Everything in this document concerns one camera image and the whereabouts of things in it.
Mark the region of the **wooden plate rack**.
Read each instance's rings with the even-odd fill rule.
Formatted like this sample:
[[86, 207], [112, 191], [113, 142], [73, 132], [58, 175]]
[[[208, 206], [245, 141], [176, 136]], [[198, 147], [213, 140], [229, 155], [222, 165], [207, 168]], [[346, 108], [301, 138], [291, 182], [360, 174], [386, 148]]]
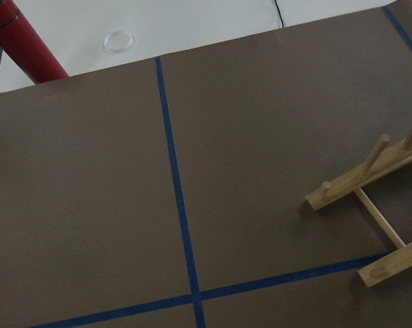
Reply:
[[331, 181], [322, 182], [319, 188], [305, 196], [309, 205], [318, 210], [347, 195], [355, 194], [396, 246], [396, 251], [358, 270], [360, 278], [369, 288], [412, 267], [412, 242], [406, 244], [400, 238], [362, 189], [412, 163], [412, 129], [407, 137], [397, 144], [388, 146], [390, 141], [389, 135], [381, 135], [363, 163]]

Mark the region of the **brown paper table cover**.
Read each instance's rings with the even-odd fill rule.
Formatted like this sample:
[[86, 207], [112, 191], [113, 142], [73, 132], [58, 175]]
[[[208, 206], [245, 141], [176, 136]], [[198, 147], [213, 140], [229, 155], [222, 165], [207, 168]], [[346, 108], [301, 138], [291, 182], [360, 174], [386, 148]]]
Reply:
[[412, 128], [412, 1], [0, 94], [0, 327], [412, 327], [354, 194]]

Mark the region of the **red cardboard tube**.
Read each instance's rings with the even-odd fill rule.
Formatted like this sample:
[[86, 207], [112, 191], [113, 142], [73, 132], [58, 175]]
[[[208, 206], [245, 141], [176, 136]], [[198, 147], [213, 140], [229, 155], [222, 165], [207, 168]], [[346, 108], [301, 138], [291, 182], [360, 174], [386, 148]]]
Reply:
[[35, 84], [68, 77], [14, 1], [0, 1], [0, 47]]

